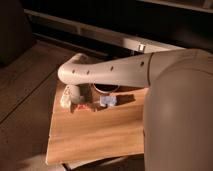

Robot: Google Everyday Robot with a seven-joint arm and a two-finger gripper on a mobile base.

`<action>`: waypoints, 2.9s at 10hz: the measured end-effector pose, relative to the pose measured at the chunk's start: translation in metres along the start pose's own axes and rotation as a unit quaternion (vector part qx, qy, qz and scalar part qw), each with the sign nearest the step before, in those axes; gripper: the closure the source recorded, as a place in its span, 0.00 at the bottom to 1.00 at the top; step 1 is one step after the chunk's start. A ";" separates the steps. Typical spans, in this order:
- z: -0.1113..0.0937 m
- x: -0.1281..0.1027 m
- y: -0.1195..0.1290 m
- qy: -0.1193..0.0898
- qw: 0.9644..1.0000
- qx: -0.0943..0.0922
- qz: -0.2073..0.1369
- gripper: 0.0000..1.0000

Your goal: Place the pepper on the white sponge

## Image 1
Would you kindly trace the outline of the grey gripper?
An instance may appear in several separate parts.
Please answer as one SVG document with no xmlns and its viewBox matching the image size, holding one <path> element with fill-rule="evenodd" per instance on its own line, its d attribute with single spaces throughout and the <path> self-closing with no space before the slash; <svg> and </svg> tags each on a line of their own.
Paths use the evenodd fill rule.
<svg viewBox="0 0 213 171">
<path fill-rule="evenodd" d="M 92 93 L 88 84 L 70 86 L 71 101 L 75 104 L 87 103 L 92 100 Z"/>
</svg>

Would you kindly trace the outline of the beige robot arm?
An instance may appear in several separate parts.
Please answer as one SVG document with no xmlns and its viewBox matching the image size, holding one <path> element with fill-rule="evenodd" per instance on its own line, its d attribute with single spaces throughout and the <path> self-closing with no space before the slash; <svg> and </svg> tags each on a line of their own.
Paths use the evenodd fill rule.
<svg viewBox="0 0 213 171">
<path fill-rule="evenodd" d="M 67 85 L 147 88 L 146 171 L 213 171 L 213 54 L 182 49 L 94 63 L 77 54 L 62 64 Z"/>
</svg>

